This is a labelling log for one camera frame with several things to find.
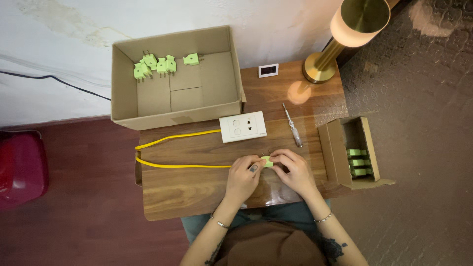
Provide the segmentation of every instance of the tattoo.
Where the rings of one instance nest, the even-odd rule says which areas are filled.
[[[344,255],[342,248],[348,246],[347,243],[340,245],[335,239],[327,239],[320,232],[317,234],[317,238],[322,252],[331,262],[337,262],[337,258]]]
[[[252,171],[253,173],[256,171],[256,169],[258,169],[257,165],[253,165],[250,167],[250,171]]]
[[[217,257],[217,254],[219,253],[220,247],[222,246],[223,243],[223,238],[220,241],[220,243],[217,245],[217,248],[212,252],[212,255],[210,256],[210,259],[205,261],[205,265],[213,265],[215,263],[215,258]]]

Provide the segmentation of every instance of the blue jeans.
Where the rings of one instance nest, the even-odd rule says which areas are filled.
[[[327,199],[325,202],[327,202],[330,207],[330,200]],[[189,245],[194,242],[195,238],[202,228],[204,228],[209,219],[210,213],[181,218],[187,239],[189,240]],[[265,207],[263,210],[263,216],[259,220],[287,222],[297,229],[304,231],[310,238],[317,233],[317,225],[314,222],[309,207],[304,201]],[[239,210],[230,225],[230,229],[254,221],[255,220],[251,220],[245,213],[245,210]]]

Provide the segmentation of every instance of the black cable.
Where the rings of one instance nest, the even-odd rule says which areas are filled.
[[[16,73],[11,73],[11,72],[4,72],[4,71],[0,71],[0,73],[7,74],[7,75],[12,75],[12,76],[17,76],[17,77],[22,77],[22,78],[28,78],[28,79],[37,79],[37,80],[42,80],[42,79],[47,79],[47,78],[53,78],[53,79],[59,81],[59,82],[62,83],[62,84],[66,84],[67,86],[71,86],[71,87],[76,88],[76,89],[78,89],[78,90],[81,90],[81,91],[83,91],[83,92],[90,93],[90,94],[92,94],[92,95],[99,96],[99,97],[101,97],[101,98],[104,98],[104,99],[107,99],[107,100],[110,101],[110,99],[107,98],[107,97],[103,97],[102,95],[99,95],[99,94],[97,94],[97,93],[93,93],[92,91],[88,91],[88,90],[86,90],[86,89],[81,89],[81,88],[79,88],[79,87],[73,86],[73,85],[71,85],[71,84],[69,84],[69,83],[67,83],[67,82],[65,82],[65,81],[62,81],[62,80],[58,79],[57,77],[55,77],[55,76],[53,76],[53,75],[47,75],[47,76],[42,76],[42,77],[32,77],[32,76],[27,76],[27,75],[22,75],[22,74],[16,74]]]

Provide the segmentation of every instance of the wooden table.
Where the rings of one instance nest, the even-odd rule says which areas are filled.
[[[325,198],[351,194],[327,181],[317,127],[348,116],[340,73],[324,84],[312,84],[302,74],[303,61],[283,63],[279,74],[258,78],[258,68],[241,70],[247,103],[245,113],[263,111],[267,136],[222,143],[220,133],[166,140],[141,150],[143,160],[160,164],[231,165],[237,158],[289,148],[311,165],[317,187]],[[285,103],[304,146],[298,148],[288,125]],[[140,132],[140,145],[169,135],[219,129],[218,120],[180,124]],[[143,204],[148,220],[210,213],[225,194],[227,168],[154,168],[142,165]],[[277,175],[265,168],[247,208],[301,201]]]

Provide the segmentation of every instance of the small cardboard box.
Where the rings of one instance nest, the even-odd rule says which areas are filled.
[[[351,189],[372,188],[395,183],[379,176],[375,149],[366,117],[356,115],[335,119],[318,127],[318,130],[328,181]],[[365,159],[371,160],[373,174],[352,179],[347,149],[366,150]]]
[[[175,75],[138,83],[134,64],[143,51],[156,58],[175,57]],[[184,65],[183,57],[203,55],[200,64]],[[133,39],[112,47],[111,119],[134,130],[239,115],[246,102],[230,26],[212,27]]]

